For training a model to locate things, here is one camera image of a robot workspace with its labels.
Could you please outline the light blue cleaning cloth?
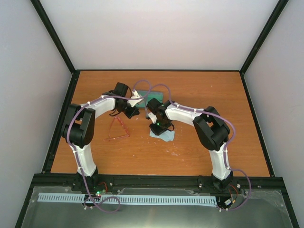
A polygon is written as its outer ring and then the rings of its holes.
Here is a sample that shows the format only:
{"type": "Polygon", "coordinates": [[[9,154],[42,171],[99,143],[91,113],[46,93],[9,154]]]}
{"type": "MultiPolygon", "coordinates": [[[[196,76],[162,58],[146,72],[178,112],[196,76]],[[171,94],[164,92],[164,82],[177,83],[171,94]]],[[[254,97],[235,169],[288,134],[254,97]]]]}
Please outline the light blue cleaning cloth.
{"type": "Polygon", "coordinates": [[[160,135],[156,135],[150,130],[150,137],[161,139],[165,142],[170,142],[174,140],[175,132],[174,131],[165,131],[160,135]]]}

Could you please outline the grey-green glasses case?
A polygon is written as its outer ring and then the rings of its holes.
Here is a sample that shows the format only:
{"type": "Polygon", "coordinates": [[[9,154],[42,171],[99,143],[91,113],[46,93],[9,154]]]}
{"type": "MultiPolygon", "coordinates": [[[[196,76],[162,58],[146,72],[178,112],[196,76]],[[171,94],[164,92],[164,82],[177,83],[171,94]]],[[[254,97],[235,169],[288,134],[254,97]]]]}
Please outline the grey-green glasses case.
{"type": "Polygon", "coordinates": [[[151,100],[155,98],[157,101],[159,101],[160,103],[163,102],[163,93],[162,92],[153,92],[151,91],[147,97],[144,98],[143,101],[141,101],[140,103],[136,104],[137,108],[145,108],[146,104],[151,100]]]}

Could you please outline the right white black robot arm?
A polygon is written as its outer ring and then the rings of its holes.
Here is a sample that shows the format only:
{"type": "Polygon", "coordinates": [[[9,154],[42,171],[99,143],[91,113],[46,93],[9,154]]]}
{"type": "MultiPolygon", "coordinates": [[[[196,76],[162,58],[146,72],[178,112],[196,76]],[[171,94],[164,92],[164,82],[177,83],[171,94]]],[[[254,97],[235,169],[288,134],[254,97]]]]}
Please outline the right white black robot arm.
{"type": "Polygon", "coordinates": [[[148,117],[152,123],[152,133],[160,136],[175,129],[172,121],[179,121],[195,128],[202,146],[208,149],[212,163],[212,182],[217,191],[225,190],[233,179],[233,171],[229,166],[227,142],[230,129],[217,110],[209,106],[207,109],[194,109],[178,103],[159,102],[151,99],[147,105],[148,117]]]}

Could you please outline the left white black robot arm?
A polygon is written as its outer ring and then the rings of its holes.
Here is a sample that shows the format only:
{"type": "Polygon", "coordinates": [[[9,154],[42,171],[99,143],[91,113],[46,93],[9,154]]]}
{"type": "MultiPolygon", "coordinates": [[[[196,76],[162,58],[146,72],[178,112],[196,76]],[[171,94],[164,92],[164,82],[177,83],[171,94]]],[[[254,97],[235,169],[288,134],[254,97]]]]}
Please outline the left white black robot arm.
{"type": "Polygon", "coordinates": [[[91,141],[95,131],[95,119],[112,111],[124,113],[127,118],[139,114],[136,107],[143,100],[136,90],[131,91],[131,97],[126,97],[129,86],[117,83],[114,90],[103,93],[99,98],[85,104],[71,104],[66,112],[61,129],[61,136],[72,149],[77,172],[83,175],[82,185],[88,191],[98,188],[99,179],[97,166],[93,161],[91,141]]]}

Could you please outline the red transparent sunglasses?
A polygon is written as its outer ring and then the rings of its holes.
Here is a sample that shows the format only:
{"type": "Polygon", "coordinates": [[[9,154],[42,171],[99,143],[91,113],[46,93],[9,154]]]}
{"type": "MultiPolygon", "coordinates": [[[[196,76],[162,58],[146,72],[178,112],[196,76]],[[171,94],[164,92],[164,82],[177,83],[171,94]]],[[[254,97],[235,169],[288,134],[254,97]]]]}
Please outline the red transparent sunglasses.
{"type": "Polygon", "coordinates": [[[115,116],[110,123],[109,131],[107,137],[104,141],[117,141],[124,138],[128,138],[130,136],[129,130],[123,120],[115,116]]]}

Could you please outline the black aluminium front rail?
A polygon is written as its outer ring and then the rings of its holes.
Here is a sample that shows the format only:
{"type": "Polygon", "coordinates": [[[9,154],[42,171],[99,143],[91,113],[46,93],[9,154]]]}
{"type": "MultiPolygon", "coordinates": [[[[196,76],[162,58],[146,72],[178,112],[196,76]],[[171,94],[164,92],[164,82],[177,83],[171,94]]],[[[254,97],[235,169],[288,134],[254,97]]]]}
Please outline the black aluminium front rail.
{"type": "MultiPolygon", "coordinates": [[[[218,190],[214,187],[210,176],[145,176],[145,175],[103,175],[88,177],[87,184],[93,192],[100,182],[105,181],[109,192],[117,192],[124,188],[140,189],[186,189],[195,193],[211,195],[227,194],[228,187],[218,190]]],[[[39,173],[35,174],[30,184],[34,187],[70,187],[73,191],[86,192],[83,178],[79,174],[39,173]]]]}

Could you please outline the left black frame post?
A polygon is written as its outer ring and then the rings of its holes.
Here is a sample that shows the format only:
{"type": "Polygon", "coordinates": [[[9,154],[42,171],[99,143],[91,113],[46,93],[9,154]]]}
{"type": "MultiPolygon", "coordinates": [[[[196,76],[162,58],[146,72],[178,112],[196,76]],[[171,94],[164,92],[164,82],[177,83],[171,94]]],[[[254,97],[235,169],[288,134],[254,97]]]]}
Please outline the left black frame post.
{"type": "Polygon", "coordinates": [[[64,48],[52,22],[50,21],[42,3],[39,0],[30,0],[32,6],[34,7],[36,13],[38,14],[39,18],[41,19],[44,27],[46,28],[48,34],[50,35],[53,43],[55,44],[57,50],[59,51],[65,65],[67,66],[69,72],[73,74],[76,69],[74,65],[72,64],[70,57],[68,56],[68,53],[66,52],[66,49],[64,48]]]}

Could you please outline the black frame post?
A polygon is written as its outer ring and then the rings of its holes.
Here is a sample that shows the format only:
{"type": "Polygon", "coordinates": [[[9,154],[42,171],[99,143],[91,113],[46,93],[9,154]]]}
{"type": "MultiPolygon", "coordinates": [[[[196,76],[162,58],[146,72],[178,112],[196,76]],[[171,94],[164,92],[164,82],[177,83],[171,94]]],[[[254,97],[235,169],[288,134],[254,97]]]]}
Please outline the black frame post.
{"type": "Polygon", "coordinates": [[[269,35],[270,31],[272,30],[273,26],[276,24],[278,18],[280,17],[281,13],[283,12],[285,6],[289,0],[279,0],[273,9],[272,13],[270,14],[266,24],[264,25],[261,33],[259,34],[257,40],[255,41],[253,47],[251,48],[244,64],[240,69],[240,75],[244,76],[247,70],[249,69],[251,63],[253,62],[254,58],[258,54],[260,48],[262,47],[264,41],[266,40],[267,36],[269,35]]]}
{"type": "Polygon", "coordinates": [[[57,50],[59,51],[65,65],[67,66],[69,72],[73,74],[76,69],[74,65],[72,64],[70,57],[68,56],[68,53],[66,52],[66,49],[64,48],[52,22],[50,21],[42,3],[39,0],[30,0],[32,6],[34,7],[36,13],[38,14],[39,18],[41,19],[44,27],[46,28],[48,34],[50,35],[53,43],[55,44],[57,50]]]}

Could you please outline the right black frame post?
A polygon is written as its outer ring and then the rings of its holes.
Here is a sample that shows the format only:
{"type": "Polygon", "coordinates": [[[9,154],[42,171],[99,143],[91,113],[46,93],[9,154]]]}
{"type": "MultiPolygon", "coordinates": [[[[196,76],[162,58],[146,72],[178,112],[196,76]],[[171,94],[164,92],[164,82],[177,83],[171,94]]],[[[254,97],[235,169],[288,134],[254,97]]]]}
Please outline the right black frame post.
{"type": "Polygon", "coordinates": [[[289,0],[279,0],[273,9],[272,13],[270,14],[266,24],[264,25],[261,33],[259,34],[257,40],[255,41],[253,47],[251,48],[244,64],[240,69],[240,75],[244,76],[247,70],[249,69],[251,63],[253,62],[254,58],[258,54],[260,48],[262,47],[264,41],[266,40],[267,36],[269,35],[270,31],[272,30],[273,26],[276,24],[278,18],[280,17],[281,13],[283,12],[285,6],[289,0]]]}

